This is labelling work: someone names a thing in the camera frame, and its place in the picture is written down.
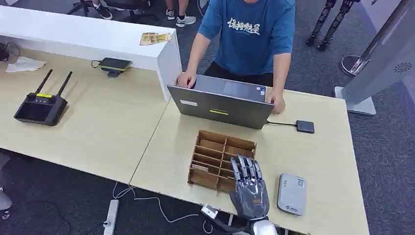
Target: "speaker grille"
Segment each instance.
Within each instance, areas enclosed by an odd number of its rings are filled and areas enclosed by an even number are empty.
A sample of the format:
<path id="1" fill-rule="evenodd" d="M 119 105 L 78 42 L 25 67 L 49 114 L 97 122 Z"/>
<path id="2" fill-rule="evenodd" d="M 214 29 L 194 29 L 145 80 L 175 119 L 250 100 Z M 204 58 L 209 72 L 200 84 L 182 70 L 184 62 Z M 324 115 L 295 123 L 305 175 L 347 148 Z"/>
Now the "speaker grille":
<path id="1" fill-rule="evenodd" d="M 398 73 L 403 73 L 403 72 L 407 72 L 412 68 L 412 63 L 409 62 L 405 62 L 405 63 L 400 63 L 399 65 L 395 66 L 395 72 Z"/>

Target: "blue t-shirt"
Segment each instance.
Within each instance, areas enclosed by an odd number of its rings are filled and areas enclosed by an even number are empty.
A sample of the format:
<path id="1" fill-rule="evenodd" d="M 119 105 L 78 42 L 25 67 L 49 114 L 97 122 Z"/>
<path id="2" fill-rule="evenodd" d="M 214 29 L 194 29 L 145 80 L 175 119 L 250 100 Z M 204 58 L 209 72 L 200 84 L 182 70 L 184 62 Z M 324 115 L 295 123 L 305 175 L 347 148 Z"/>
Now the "blue t-shirt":
<path id="1" fill-rule="evenodd" d="M 210 0 L 199 28 L 212 40 L 221 30 L 214 61 L 239 75 L 273 72 L 273 56 L 291 53 L 294 0 Z"/>

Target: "wooden table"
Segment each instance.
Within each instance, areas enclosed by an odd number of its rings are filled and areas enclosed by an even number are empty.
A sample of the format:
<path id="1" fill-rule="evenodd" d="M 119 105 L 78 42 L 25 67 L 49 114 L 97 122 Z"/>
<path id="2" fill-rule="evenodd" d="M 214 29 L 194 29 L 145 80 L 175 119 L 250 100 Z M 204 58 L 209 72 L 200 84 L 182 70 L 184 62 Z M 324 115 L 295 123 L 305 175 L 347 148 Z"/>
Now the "wooden table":
<path id="1" fill-rule="evenodd" d="M 139 188 L 236 213 L 225 193 L 187 184 L 199 130 L 257 143 L 271 201 L 272 222 L 311 235 L 368 235 L 356 161 L 343 100 L 285 91 L 286 110 L 270 121 L 313 121 L 315 134 L 291 126 L 254 130 L 181 115 L 165 102 L 154 71 L 128 69 L 110 80 L 89 60 L 24 50 L 24 56 L 48 61 L 37 71 L 4 73 L 0 63 L 0 147 Z M 13 118 L 29 92 L 54 69 L 43 92 L 55 94 L 69 72 L 63 92 L 69 108 L 57 126 L 21 123 Z M 281 173 L 308 183 L 303 216 L 276 208 Z"/>
<path id="2" fill-rule="evenodd" d="M 47 61 L 36 71 L 5 73 L 0 63 L 0 147 L 128 183 L 167 105 L 155 71 L 128 69 L 110 80 L 89 60 L 24 50 Z M 73 75 L 62 97 L 69 108 L 54 127 L 13 118 L 29 92 L 49 69 L 42 92 L 56 94 L 69 70 Z"/>
<path id="3" fill-rule="evenodd" d="M 312 121 L 315 134 L 279 125 L 266 125 L 258 131 L 181 115 L 171 100 L 130 184 L 236 213 L 226 193 L 187 183 L 198 131 L 212 131 L 257 143 L 255 159 L 267 184 L 271 203 L 268 216 L 272 222 L 303 234 L 368 235 L 345 102 L 292 91 L 285 91 L 284 97 L 286 110 L 269 120 Z M 276 207 L 283 172 L 301 176 L 308 183 L 303 216 L 281 212 Z"/>

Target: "white power strip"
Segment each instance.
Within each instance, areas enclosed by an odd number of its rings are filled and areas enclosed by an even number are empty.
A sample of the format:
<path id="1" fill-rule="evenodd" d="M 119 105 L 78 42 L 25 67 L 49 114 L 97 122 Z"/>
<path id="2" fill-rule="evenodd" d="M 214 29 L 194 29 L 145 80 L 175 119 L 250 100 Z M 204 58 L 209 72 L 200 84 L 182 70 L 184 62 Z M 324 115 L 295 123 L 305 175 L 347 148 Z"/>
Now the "white power strip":
<path id="1" fill-rule="evenodd" d="M 105 227 L 104 235 L 114 235 L 116 214 L 118 212 L 118 204 L 119 204 L 119 200 L 111 200 L 110 202 L 110 208 L 108 209 L 107 220 L 105 221 L 108 224 L 104 225 Z"/>

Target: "antenna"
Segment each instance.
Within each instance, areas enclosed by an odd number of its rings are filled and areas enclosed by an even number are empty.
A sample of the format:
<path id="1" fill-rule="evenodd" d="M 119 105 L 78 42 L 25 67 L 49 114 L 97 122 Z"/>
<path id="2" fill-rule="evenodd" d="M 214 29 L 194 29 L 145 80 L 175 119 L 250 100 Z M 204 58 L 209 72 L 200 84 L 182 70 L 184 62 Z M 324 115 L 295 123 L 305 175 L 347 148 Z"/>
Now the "antenna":
<path id="1" fill-rule="evenodd" d="M 70 76 L 72 75 L 72 71 L 70 71 L 69 72 L 69 74 L 68 74 L 68 76 L 66 77 L 66 79 L 65 79 L 65 82 L 62 84 L 62 86 L 61 86 L 61 88 L 59 89 L 59 92 L 58 92 L 58 94 L 56 95 L 56 96 L 61 96 L 61 94 L 62 94 L 62 92 L 64 91 L 64 89 L 65 89 L 65 86 L 66 86 L 66 84 L 68 83 L 68 81 L 69 81 L 69 79 L 70 79 Z"/>
<path id="2" fill-rule="evenodd" d="M 39 85 L 38 89 L 36 90 L 36 93 L 39 93 L 40 90 L 43 88 L 43 85 L 45 85 L 47 79 L 49 78 L 50 74 L 52 73 L 53 70 L 49 70 L 49 72 L 47 73 L 46 77 L 43 79 L 42 83 Z"/>

